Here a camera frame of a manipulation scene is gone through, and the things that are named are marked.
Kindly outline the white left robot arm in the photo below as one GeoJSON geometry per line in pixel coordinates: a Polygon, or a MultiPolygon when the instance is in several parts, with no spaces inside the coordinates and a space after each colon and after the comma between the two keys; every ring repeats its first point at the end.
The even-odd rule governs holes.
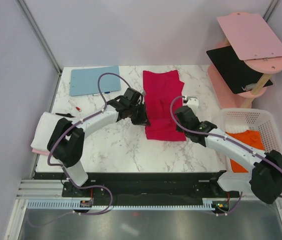
{"type": "Polygon", "coordinates": [[[54,157],[60,162],[64,173],[73,183],[73,191],[80,197],[87,196],[91,189],[90,183],[87,182],[88,175],[80,161],[85,139],[101,128],[126,118],[130,118],[133,125],[150,124],[144,103],[124,104],[115,99],[77,122],[64,117],[57,121],[47,143],[48,158],[54,157]]]}

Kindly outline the magenta t shirt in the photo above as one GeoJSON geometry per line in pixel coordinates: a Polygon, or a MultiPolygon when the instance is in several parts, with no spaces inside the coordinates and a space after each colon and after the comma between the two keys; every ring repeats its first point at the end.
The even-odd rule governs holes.
{"type": "Polygon", "coordinates": [[[164,73],[143,71],[146,113],[150,125],[145,127],[148,140],[183,142],[184,133],[176,131],[176,124],[170,114],[174,98],[182,94],[184,83],[177,70],[164,73]]]}

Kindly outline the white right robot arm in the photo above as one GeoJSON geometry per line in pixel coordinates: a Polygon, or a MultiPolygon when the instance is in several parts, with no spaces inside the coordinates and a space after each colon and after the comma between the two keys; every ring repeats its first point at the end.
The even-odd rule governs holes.
{"type": "Polygon", "coordinates": [[[221,197],[229,191],[252,193],[259,200],[272,204],[282,198],[282,154],[266,152],[231,137],[209,121],[199,121],[192,109],[182,106],[170,111],[177,131],[192,142],[222,153],[235,160],[246,173],[222,172],[210,183],[210,192],[221,197]]]}

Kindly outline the white t shirt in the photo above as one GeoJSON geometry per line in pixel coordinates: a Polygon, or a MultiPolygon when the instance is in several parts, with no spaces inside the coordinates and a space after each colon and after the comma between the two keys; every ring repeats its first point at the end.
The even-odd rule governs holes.
{"type": "Polygon", "coordinates": [[[36,127],[34,139],[30,145],[32,149],[49,152],[47,144],[52,136],[57,122],[61,118],[63,118],[63,116],[49,112],[43,113],[36,127]]]}

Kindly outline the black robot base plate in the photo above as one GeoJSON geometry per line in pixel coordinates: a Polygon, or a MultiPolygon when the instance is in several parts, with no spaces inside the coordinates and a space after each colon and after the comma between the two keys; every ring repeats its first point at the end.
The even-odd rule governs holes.
{"type": "Polygon", "coordinates": [[[76,188],[65,182],[64,198],[92,197],[97,203],[116,204],[199,204],[203,199],[238,198],[238,191],[222,190],[216,180],[222,172],[109,173],[92,172],[76,188]]]}

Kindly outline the pink t shirt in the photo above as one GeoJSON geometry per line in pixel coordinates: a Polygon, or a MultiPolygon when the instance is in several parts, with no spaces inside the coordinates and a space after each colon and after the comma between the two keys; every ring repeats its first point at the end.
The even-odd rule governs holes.
{"type": "Polygon", "coordinates": [[[48,156],[49,155],[49,152],[46,152],[46,151],[41,151],[41,150],[38,150],[38,149],[32,149],[32,152],[33,153],[36,153],[38,155],[44,155],[44,156],[48,156]]]}

